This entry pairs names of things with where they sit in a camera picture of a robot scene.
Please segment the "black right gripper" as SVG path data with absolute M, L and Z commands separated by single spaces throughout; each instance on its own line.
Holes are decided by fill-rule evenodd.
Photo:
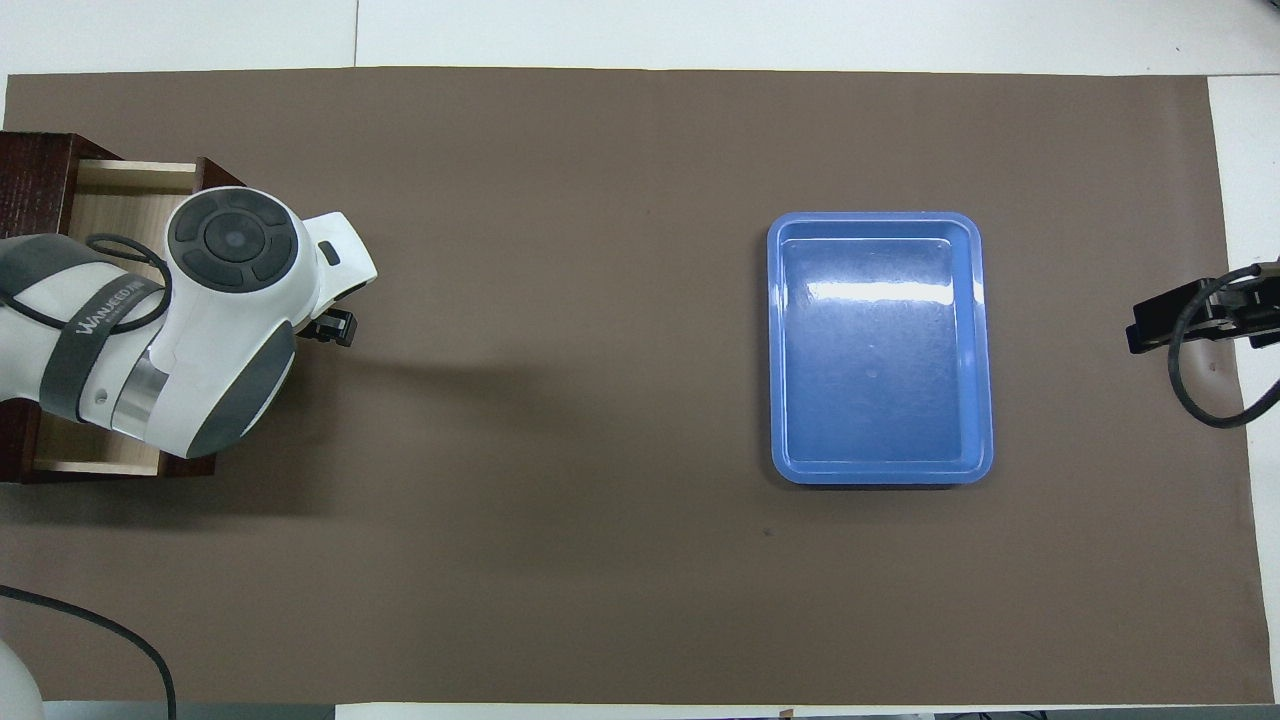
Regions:
M 1216 291 L 1213 300 L 1226 318 L 1222 340 L 1248 338 L 1252 348 L 1265 348 L 1279 342 L 1279 263 L 1256 263 L 1254 272 L 1242 275 Z M 1164 347 L 1172 337 L 1181 311 L 1208 282 L 1188 282 L 1132 306 L 1132 324 L 1126 328 L 1126 346 L 1132 355 Z M 1211 340 L 1217 332 L 1217 311 L 1204 300 L 1194 306 L 1183 334 L 1184 341 Z

